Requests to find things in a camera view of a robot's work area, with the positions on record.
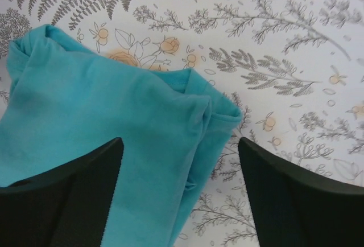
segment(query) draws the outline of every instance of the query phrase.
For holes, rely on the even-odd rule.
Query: turquoise cloth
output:
[[[7,69],[0,186],[122,137],[102,246],[172,246],[242,119],[238,107],[194,70],[131,67],[49,25],[11,42]]]

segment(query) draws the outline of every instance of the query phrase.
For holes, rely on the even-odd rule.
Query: orange berry drawing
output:
[[[256,124],[263,124],[263,130],[271,131],[276,124],[275,118],[271,117],[273,112],[269,112],[265,119],[256,122]]]
[[[96,39],[96,49],[97,52],[100,53],[100,45],[107,45],[107,38],[109,37],[109,31],[104,28],[106,23],[103,23],[98,26],[96,22],[94,22],[94,30],[89,29],[90,33],[93,35],[93,39]]]
[[[332,85],[336,85],[336,84],[341,84],[341,85],[346,85],[346,82],[343,81],[343,79],[347,78],[346,75],[341,75],[338,71],[338,69],[334,66],[331,65],[331,69],[333,70],[334,74],[330,76],[329,78],[329,82]]]

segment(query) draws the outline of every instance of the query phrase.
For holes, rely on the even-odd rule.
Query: white surface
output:
[[[116,1],[112,19],[103,8],[112,7],[111,0],[96,0],[97,12],[86,9],[88,15],[76,26],[70,24],[76,9],[93,1],[0,1],[3,48],[17,30],[27,29],[25,21],[13,18],[15,11],[5,16],[8,8],[25,15],[34,28],[51,23],[56,11],[67,11],[62,5],[71,1],[81,7],[68,5],[72,11],[56,25],[84,45],[143,68],[194,67],[220,91],[240,97],[248,115],[237,137],[254,138],[321,175],[363,185],[364,0],[130,0],[128,11]],[[168,10],[176,18],[168,20]],[[202,18],[205,10],[208,15]],[[154,19],[148,18],[152,13]],[[154,23],[162,29],[153,30]],[[218,52],[211,55],[211,48]],[[240,67],[235,58],[226,61],[239,50],[245,54],[235,54]],[[0,74],[0,90],[9,90],[4,68]],[[0,111],[5,107],[1,102]],[[258,246],[238,165],[237,137],[226,146],[175,247]]]

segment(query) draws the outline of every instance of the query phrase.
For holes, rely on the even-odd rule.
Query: fabric fold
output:
[[[172,246],[242,119],[239,108],[192,69],[131,67],[50,25],[11,42],[7,69],[0,186],[121,137],[102,246]]]

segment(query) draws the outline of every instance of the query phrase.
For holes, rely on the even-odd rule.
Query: orange flower illustration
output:
[[[160,44],[160,51],[163,53],[174,54],[180,47],[180,43],[176,38],[166,38]]]
[[[126,52],[117,52],[111,55],[109,58],[135,67],[138,67],[139,65],[139,61]]]

